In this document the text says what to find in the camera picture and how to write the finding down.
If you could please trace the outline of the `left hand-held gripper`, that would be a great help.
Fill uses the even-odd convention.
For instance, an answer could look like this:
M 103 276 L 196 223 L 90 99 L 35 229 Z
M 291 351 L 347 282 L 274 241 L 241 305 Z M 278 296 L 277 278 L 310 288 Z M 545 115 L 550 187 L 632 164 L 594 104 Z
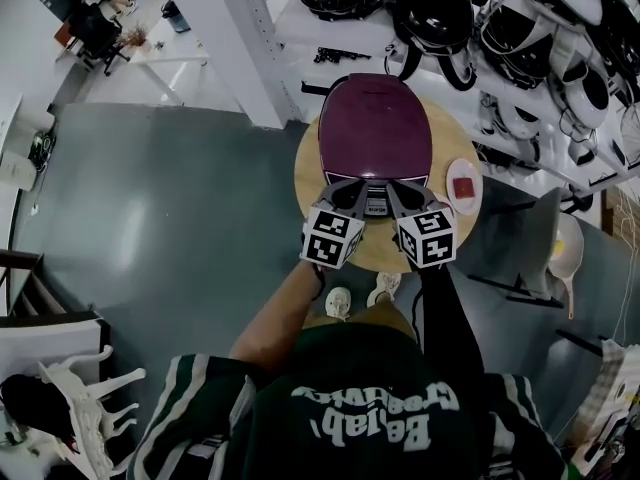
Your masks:
M 300 258 L 340 269 L 356 251 L 365 229 L 366 181 L 346 179 L 324 188 L 303 225 Z

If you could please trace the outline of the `person's left forearm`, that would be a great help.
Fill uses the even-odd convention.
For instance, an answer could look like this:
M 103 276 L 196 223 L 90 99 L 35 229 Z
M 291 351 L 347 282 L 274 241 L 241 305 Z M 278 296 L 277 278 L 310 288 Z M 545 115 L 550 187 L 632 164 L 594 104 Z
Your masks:
M 301 260 L 237 338 L 229 358 L 268 373 L 278 371 L 293 350 L 321 289 L 313 265 Z

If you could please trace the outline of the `white plate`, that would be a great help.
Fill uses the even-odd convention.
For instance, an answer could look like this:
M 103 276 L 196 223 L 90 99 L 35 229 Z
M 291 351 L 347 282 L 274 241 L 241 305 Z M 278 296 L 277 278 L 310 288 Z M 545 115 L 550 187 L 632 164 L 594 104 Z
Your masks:
M 452 179 L 456 177 L 474 179 L 474 199 L 457 200 L 454 197 Z M 457 213 L 472 216 L 479 212 L 483 198 L 483 177 L 474 164 L 464 158 L 457 158 L 450 163 L 446 173 L 446 194 Z

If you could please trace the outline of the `white shoe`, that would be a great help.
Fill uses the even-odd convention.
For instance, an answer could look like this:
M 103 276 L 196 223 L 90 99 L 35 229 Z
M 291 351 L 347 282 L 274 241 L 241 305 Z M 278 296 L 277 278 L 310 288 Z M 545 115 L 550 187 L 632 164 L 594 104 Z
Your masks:
M 395 294 L 401 281 L 402 275 L 400 273 L 378 273 L 375 286 L 367 297 L 367 308 L 379 305 L 394 308 Z
M 325 298 L 325 312 L 330 318 L 346 321 L 351 309 L 351 292 L 344 287 L 334 287 Z

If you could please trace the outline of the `grey plastic chair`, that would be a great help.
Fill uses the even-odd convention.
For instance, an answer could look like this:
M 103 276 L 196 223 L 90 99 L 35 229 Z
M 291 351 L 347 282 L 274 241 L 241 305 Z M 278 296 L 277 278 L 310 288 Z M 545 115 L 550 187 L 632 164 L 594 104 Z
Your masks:
M 515 245 L 510 249 L 516 275 L 512 284 L 476 274 L 467 274 L 466 277 L 504 290 L 506 299 L 512 302 L 563 309 L 563 302 L 552 296 L 547 284 L 547 269 L 555 247 L 562 194 L 561 188 L 554 188 L 535 201 L 502 205 L 491 210 L 492 216 L 520 216 L 523 219 Z

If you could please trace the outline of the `white frying pan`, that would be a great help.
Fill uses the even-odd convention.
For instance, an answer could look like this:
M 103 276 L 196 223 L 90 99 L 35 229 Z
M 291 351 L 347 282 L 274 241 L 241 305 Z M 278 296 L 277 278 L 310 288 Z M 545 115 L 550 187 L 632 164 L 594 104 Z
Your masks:
M 565 241 L 565 253 L 557 261 L 552 261 L 550 258 L 547 267 L 550 273 L 564 285 L 568 319 L 573 320 L 575 316 L 573 280 L 582 265 L 584 254 L 584 236 L 578 220 L 573 215 L 559 214 L 555 241 L 557 239 Z

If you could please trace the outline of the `white desk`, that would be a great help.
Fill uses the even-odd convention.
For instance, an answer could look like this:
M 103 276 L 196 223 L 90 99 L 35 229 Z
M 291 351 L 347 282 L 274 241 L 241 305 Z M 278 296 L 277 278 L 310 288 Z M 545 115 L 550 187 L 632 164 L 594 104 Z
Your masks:
M 136 48 L 128 65 L 138 67 L 172 105 L 183 106 L 184 101 L 156 73 L 153 66 L 174 62 L 199 62 L 204 66 L 208 59 L 204 46 L 191 30 L 178 33 L 165 19 L 160 18 L 148 32 L 146 43 Z

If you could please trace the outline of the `dried plant in pot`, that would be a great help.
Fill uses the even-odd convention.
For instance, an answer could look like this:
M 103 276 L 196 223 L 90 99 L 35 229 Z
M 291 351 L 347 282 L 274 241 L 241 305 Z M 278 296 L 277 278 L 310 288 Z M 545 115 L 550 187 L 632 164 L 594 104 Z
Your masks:
M 120 36 L 119 44 L 125 48 L 140 52 L 149 52 L 151 43 L 148 39 L 148 30 L 145 26 L 136 24 L 134 27 L 124 30 Z

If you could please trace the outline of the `checked cloth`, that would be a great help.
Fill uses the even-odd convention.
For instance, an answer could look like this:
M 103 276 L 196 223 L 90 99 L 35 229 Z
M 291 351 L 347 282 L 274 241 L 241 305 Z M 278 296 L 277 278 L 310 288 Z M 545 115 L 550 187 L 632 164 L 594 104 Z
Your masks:
M 640 388 L 640 345 L 602 344 L 602 364 L 595 383 L 578 409 L 572 427 L 576 447 L 593 441 L 608 423 L 629 413 Z

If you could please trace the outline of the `black office chair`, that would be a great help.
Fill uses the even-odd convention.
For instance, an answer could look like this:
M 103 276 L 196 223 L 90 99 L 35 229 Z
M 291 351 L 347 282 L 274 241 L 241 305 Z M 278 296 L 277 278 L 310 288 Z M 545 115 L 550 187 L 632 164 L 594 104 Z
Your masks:
M 126 62 L 130 58 L 122 53 L 123 28 L 117 18 L 107 19 L 98 4 L 82 3 L 69 17 L 69 32 L 83 43 L 86 57 L 102 61 L 104 75 L 111 75 L 111 64 L 119 57 Z

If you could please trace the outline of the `brown cabinet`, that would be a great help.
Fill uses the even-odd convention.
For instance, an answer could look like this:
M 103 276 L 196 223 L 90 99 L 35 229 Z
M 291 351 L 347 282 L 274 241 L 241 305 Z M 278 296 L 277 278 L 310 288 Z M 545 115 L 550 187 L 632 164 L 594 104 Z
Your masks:
M 60 28 L 54 34 L 54 39 L 64 50 L 72 48 L 77 40 L 77 38 L 71 33 L 68 21 L 62 23 Z

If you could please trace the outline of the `white box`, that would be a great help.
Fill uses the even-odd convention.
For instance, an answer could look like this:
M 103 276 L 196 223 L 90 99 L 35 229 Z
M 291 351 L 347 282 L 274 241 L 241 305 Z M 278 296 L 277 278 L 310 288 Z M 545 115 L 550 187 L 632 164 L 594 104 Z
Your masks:
M 11 151 L 0 154 L 0 183 L 31 191 L 37 177 L 38 171 L 30 159 Z

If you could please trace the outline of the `white cabinet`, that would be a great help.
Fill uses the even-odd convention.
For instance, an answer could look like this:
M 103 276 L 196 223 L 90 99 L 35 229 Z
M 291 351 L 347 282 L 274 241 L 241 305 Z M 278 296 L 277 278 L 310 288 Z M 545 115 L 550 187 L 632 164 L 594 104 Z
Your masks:
M 50 366 L 71 356 L 97 355 L 110 343 L 109 332 L 102 319 L 0 328 L 0 383 L 16 374 L 37 376 L 39 363 Z

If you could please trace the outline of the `white ornate chair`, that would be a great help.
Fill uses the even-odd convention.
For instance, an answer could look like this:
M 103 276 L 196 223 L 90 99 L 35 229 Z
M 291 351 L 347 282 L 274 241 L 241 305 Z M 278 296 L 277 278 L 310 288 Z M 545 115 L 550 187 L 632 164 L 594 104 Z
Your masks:
M 107 345 L 97 355 L 71 356 L 61 363 L 38 365 L 42 380 L 55 386 L 68 405 L 73 436 L 69 444 L 56 437 L 56 451 L 88 480 L 111 480 L 124 473 L 131 461 L 131 457 L 126 456 L 120 463 L 113 463 L 106 444 L 137 423 L 135 418 L 125 419 L 124 416 L 139 405 L 133 403 L 111 413 L 104 408 L 102 400 L 114 391 L 144 379 L 146 370 L 137 368 L 128 374 L 89 385 L 72 371 L 74 366 L 98 364 L 108 359 L 112 353 L 113 348 Z

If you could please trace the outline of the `black bag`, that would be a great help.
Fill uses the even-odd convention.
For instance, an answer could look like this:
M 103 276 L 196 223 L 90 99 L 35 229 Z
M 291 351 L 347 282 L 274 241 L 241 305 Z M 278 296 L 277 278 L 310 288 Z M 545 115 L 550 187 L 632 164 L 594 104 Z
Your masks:
M 16 374 L 0 384 L 0 402 L 20 425 L 57 437 L 78 454 L 71 408 L 62 392 L 40 378 Z

